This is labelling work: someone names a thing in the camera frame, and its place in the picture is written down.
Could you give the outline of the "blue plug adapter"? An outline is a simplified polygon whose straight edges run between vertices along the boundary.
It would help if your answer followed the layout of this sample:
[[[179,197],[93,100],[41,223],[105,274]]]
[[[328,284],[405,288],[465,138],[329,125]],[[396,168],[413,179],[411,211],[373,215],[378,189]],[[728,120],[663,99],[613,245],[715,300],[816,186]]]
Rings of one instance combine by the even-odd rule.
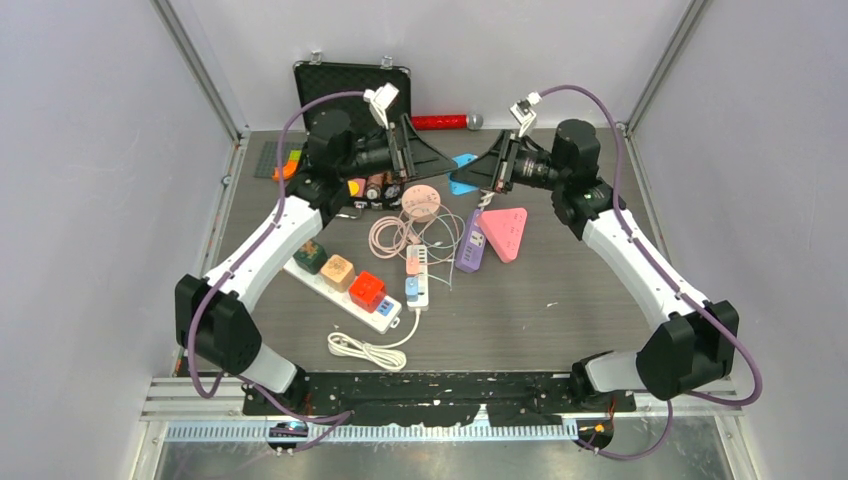
[[[459,167],[463,167],[463,166],[469,164],[470,162],[472,162],[475,159],[476,159],[476,156],[474,154],[464,153],[464,154],[460,154],[460,155],[455,156],[453,158],[453,162],[456,164],[456,167],[459,168]],[[475,192],[479,191],[479,188],[474,186],[474,185],[470,185],[470,184],[467,184],[467,183],[457,181],[454,178],[453,173],[448,174],[448,179],[449,179],[450,192],[455,196],[471,194],[471,193],[475,193]]]

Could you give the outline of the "pink small charger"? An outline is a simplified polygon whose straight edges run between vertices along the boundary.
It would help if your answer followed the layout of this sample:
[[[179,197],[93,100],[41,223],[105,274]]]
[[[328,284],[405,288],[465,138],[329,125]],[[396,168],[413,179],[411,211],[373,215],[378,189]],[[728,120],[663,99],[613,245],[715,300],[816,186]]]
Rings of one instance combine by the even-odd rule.
[[[408,276],[421,275],[426,268],[426,264],[420,260],[417,255],[409,255],[406,259],[406,274]]]

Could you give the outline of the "light blue charger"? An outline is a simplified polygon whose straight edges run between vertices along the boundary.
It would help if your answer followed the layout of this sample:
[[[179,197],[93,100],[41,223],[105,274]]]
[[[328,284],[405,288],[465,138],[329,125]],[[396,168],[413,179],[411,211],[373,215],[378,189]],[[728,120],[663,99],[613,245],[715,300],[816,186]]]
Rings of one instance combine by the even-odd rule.
[[[408,304],[417,304],[422,300],[423,294],[418,276],[410,276],[406,278],[405,296]]]

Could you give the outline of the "tan cube socket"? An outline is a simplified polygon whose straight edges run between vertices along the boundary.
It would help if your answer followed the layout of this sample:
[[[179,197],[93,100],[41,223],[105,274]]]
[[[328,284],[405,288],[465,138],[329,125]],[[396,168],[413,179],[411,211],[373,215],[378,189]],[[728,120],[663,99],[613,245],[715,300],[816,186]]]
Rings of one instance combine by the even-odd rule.
[[[338,254],[328,258],[319,274],[331,289],[340,293],[347,292],[356,279],[354,265]]]

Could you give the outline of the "red cube socket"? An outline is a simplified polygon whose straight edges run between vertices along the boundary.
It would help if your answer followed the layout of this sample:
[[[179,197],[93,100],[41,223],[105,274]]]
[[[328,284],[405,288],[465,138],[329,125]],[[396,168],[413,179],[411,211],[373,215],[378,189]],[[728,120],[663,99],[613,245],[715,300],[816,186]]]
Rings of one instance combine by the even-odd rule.
[[[348,289],[352,302],[374,313],[387,295],[385,283],[370,272],[362,271]]]

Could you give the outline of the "dark green cube socket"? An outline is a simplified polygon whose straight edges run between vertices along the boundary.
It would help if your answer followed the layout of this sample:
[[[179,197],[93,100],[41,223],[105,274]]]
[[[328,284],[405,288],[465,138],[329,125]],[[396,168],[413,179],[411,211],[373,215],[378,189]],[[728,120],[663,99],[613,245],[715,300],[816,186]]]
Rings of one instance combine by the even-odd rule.
[[[311,275],[318,274],[329,260],[325,248],[315,240],[304,243],[293,255],[298,267]]]

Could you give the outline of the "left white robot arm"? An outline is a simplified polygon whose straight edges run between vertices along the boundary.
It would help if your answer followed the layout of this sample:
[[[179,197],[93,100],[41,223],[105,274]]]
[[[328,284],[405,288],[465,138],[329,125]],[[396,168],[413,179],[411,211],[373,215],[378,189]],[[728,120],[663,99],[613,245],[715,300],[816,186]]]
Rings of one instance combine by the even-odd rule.
[[[203,358],[268,389],[268,400],[280,412],[298,412],[307,398],[305,385],[295,380],[300,368],[264,344],[251,317],[264,290],[347,204],[349,180],[391,173],[397,180],[417,181],[456,167],[419,135],[408,115],[359,134],[345,112],[319,114],[309,128],[301,165],[269,216],[217,267],[178,281],[177,343],[190,360]]]

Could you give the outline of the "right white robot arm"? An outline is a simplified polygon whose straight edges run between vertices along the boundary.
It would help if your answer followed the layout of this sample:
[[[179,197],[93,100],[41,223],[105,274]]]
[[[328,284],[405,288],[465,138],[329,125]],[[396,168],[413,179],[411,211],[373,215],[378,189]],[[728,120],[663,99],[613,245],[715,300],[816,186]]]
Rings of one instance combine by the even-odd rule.
[[[603,352],[573,364],[569,394],[589,411],[612,391],[644,390],[669,400],[726,377],[739,323],[728,301],[708,300],[644,238],[625,203],[600,177],[600,153],[595,127],[569,119],[558,125],[548,150],[504,130],[488,151],[452,174],[493,193],[516,185],[550,191],[558,220],[607,263],[653,325],[638,351]]]

